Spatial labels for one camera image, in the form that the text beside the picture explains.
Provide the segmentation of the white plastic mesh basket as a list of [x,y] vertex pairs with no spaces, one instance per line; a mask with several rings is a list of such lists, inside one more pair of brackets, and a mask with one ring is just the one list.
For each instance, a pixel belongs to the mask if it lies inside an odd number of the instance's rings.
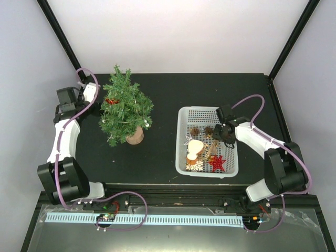
[[218,141],[217,155],[222,155],[226,162],[223,164],[225,172],[216,171],[212,172],[212,166],[208,163],[208,160],[202,159],[202,154],[198,156],[198,160],[203,161],[202,172],[188,172],[186,171],[186,156],[187,146],[183,144],[186,141],[185,135],[190,134],[190,129],[193,127],[199,128],[200,134],[196,137],[192,137],[193,140],[200,140],[206,144],[212,144],[213,136],[207,136],[204,133],[204,129],[207,126],[215,128],[216,124],[219,124],[219,120],[216,114],[216,107],[182,107],[178,112],[177,119],[177,133],[176,133],[176,152],[175,152],[175,168],[182,175],[198,176],[198,177],[210,177],[210,178],[226,178],[234,177],[238,174],[238,153],[237,144],[234,149],[227,148],[223,142]]

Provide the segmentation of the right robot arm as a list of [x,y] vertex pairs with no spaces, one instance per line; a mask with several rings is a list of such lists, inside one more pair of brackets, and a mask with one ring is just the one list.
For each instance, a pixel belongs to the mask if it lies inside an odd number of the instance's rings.
[[252,211],[263,199],[281,194],[300,194],[296,189],[311,182],[298,144],[274,139],[247,118],[219,119],[213,138],[226,144],[242,142],[264,160],[264,178],[248,186],[246,194],[238,199],[239,207],[246,212]]

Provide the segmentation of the small green christmas tree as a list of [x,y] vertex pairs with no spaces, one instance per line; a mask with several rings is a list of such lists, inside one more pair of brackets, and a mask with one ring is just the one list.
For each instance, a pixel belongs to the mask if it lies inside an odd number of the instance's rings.
[[[144,130],[152,125],[152,100],[140,90],[140,84],[131,80],[131,70],[114,66],[109,83],[103,86],[106,92],[101,106],[100,128],[107,135],[111,147],[142,142]],[[118,104],[108,104],[106,98],[118,99]]]

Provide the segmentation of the red gift box ornament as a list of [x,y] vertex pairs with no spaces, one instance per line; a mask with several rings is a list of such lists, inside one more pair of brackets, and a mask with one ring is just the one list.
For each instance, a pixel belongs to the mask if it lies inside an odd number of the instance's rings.
[[119,103],[119,100],[118,100],[118,99],[115,99],[115,98],[113,98],[113,99],[106,98],[106,99],[105,99],[105,102],[107,102],[108,104],[113,105],[113,104],[118,104],[118,103]]

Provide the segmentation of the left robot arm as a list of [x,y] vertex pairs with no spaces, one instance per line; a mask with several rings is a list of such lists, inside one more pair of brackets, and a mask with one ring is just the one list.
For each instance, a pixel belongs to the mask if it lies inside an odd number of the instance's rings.
[[45,164],[39,165],[37,175],[54,205],[76,200],[93,200],[100,209],[108,209],[113,202],[102,182],[90,182],[76,161],[77,138],[81,122],[99,110],[95,102],[97,87],[86,85],[75,95],[75,87],[57,90],[59,104],[53,119],[56,135],[51,154]]

